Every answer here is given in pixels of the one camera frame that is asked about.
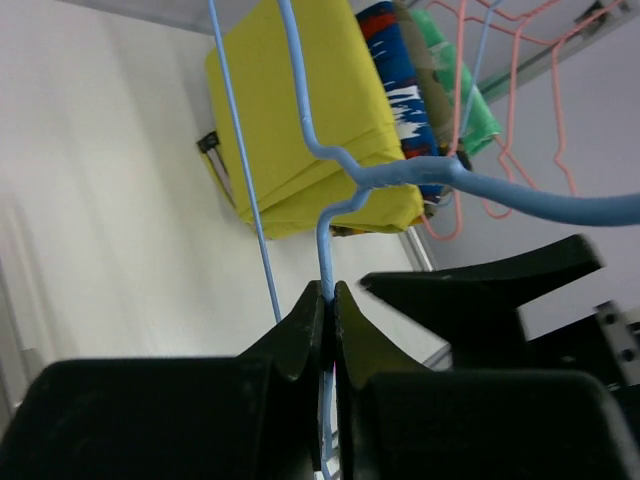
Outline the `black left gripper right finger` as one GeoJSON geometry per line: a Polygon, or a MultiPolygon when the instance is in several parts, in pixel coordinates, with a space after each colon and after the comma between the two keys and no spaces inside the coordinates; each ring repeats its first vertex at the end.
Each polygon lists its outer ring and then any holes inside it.
{"type": "Polygon", "coordinates": [[[378,391],[393,388],[404,375],[424,377],[431,371],[393,343],[362,313],[347,284],[335,286],[335,371],[340,470],[344,479],[397,479],[396,449],[385,436],[408,415],[378,391]]]}

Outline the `yellow-green trousers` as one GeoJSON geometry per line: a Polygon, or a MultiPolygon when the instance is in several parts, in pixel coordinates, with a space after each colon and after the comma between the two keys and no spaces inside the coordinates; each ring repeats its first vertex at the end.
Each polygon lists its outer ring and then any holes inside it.
{"type": "Polygon", "coordinates": [[[283,239],[313,230],[360,167],[403,159],[387,94],[346,1],[259,1],[205,61],[236,215],[283,239]]]}

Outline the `light blue wire hanger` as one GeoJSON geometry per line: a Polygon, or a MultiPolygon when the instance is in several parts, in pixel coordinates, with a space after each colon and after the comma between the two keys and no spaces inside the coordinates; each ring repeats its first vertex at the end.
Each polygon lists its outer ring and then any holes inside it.
{"type": "MultiPolygon", "coordinates": [[[[309,151],[321,159],[330,159],[356,182],[353,198],[329,206],[320,216],[316,228],[320,277],[324,292],[334,286],[330,253],[329,223],[337,215],[360,209],[374,188],[402,183],[444,183],[484,199],[495,200],[527,215],[570,225],[619,227],[639,222],[639,196],[577,198],[536,191],[510,185],[503,180],[465,170],[457,161],[444,157],[419,157],[399,160],[375,167],[364,167],[340,146],[324,146],[317,141],[304,66],[302,44],[294,9],[288,1],[271,1],[274,22],[282,31],[283,47],[293,68],[295,94],[302,135],[309,151]]],[[[509,479],[636,479],[639,476],[639,455],[629,428],[615,411],[613,423],[605,426],[595,439],[581,447],[568,435],[561,435],[561,445],[554,447],[549,436],[525,452],[531,460],[521,459],[518,466],[509,466],[513,455],[504,453],[490,461],[491,475],[501,469],[509,479]]]]}

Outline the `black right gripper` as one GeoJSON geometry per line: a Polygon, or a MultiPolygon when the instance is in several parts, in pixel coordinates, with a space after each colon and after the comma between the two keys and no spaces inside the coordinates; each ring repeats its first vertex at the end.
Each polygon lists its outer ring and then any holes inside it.
{"type": "Polygon", "coordinates": [[[639,323],[613,301],[527,340],[519,308],[603,267],[586,237],[571,235],[493,262],[412,272],[374,272],[370,294],[450,345],[452,366],[577,370],[619,400],[639,398],[639,323]]]}

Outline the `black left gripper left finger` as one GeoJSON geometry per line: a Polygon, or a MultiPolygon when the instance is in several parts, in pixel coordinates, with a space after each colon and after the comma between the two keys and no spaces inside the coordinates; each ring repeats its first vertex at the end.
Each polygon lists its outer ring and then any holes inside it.
{"type": "Polygon", "coordinates": [[[238,356],[269,367],[259,434],[260,479],[312,479],[320,468],[324,318],[321,284],[314,280],[289,314],[238,356]]]}

